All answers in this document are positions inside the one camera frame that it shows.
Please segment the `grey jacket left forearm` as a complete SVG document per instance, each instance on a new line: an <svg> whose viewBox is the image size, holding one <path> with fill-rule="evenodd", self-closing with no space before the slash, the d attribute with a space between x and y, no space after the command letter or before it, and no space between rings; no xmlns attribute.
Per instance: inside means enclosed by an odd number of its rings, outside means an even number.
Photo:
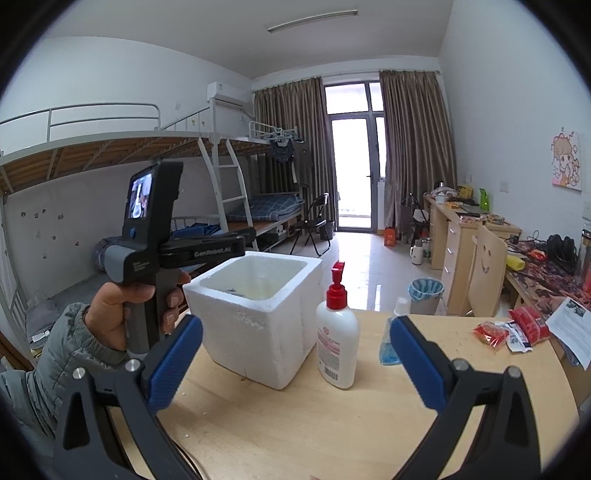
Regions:
<svg viewBox="0 0 591 480"><path fill-rule="evenodd" d="M98 323L123 320L122 307L100 313L83 303L66 307L55 322L37 366L32 371L9 370L1 374L1 401L42 466L53 467L55 432L66 384L76 368L91 373L113 370L123 363L124 351L110 348L86 325L88 314Z"/></svg>

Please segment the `person's left hand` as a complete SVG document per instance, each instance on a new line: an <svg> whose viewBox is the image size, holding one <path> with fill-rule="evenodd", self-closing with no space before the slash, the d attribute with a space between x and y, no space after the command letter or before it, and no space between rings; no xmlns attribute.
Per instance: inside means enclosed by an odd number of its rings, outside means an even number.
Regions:
<svg viewBox="0 0 591 480"><path fill-rule="evenodd" d="M179 318L179 306L184 301L181 285L189 283L191 277L180 272L176 287L166 299L167 310L160 321L161 329L171 334ZM95 294L84 314L84 324L89 332L104 346L118 351L127 348L125 320L129 316L126 304L143 304L155 294L155 287L147 284L119 286L107 282Z"/></svg>

